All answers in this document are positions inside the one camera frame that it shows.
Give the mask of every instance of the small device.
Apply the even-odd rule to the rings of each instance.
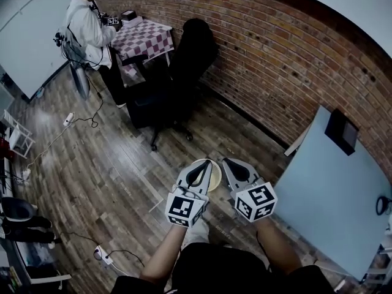
[[[113,259],[108,256],[105,250],[101,245],[98,245],[94,251],[94,256],[98,260],[103,260],[107,265],[111,265],[113,263]]]
[[[135,11],[128,10],[121,14],[121,18],[123,20],[130,21],[133,20],[134,18],[137,18],[137,14]]]
[[[112,17],[112,18],[108,18],[108,25],[117,25],[118,24],[118,18],[117,17]]]
[[[335,109],[331,113],[325,135],[332,139],[346,155],[349,156],[355,152],[358,128],[340,110]]]
[[[69,126],[69,125],[71,125],[71,123],[72,123],[72,121],[75,119],[75,115],[71,112],[68,116],[67,116],[67,118],[66,118],[66,120],[64,121],[64,123],[63,123],[63,125],[64,126]]]

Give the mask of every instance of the black office chair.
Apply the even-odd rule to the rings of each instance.
[[[132,124],[137,128],[154,127],[151,149],[155,151],[156,138],[163,127],[173,127],[192,134],[181,125],[192,109],[193,88],[206,69],[214,62],[218,46],[213,33],[203,20],[193,18],[183,26],[183,36],[173,56],[168,73],[147,71],[143,61],[147,55],[126,59],[123,66],[136,64],[145,82],[127,88],[127,108]]]

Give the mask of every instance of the power strip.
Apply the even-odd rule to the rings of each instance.
[[[107,265],[111,265],[113,263],[113,259],[108,256],[108,253],[102,248],[101,245],[98,245],[94,251],[94,256],[96,258],[102,259]]]
[[[74,119],[75,119],[75,114],[71,112],[71,113],[67,116],[67,118],[66,118],[66,120],[64,121],[63,125],[64,125],[64,126],[69,126],[69,125],[71,124],[71,122],[72,122]]]

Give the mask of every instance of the chair backrest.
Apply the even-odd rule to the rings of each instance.
[[[14,197],[3,197],[1,199],[1,207],[5,217],[9,221],[14,222],[30,220],[36,213],[29,202]]]
[[[191,18],[183,26],[183,36],[170,63],[170,76],[177,84],[196,82],[214,62],[217,53],[218,46],[208,24]]]

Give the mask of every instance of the red brick wall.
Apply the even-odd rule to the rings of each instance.
[[[220,51],[202,82],[287,143],[309,125],[318,105],[341,109],[360,128],[361,142],[392,180],[392,82],[380,63],[370,59],[377,57],[371,49],[359,49],[309,12],[277,0],[100,3],[107,12],[132,9],[172,26],[177,44],[186,20],[205,20]],[[384,60],[391,59],[384,56],[378,62]]]

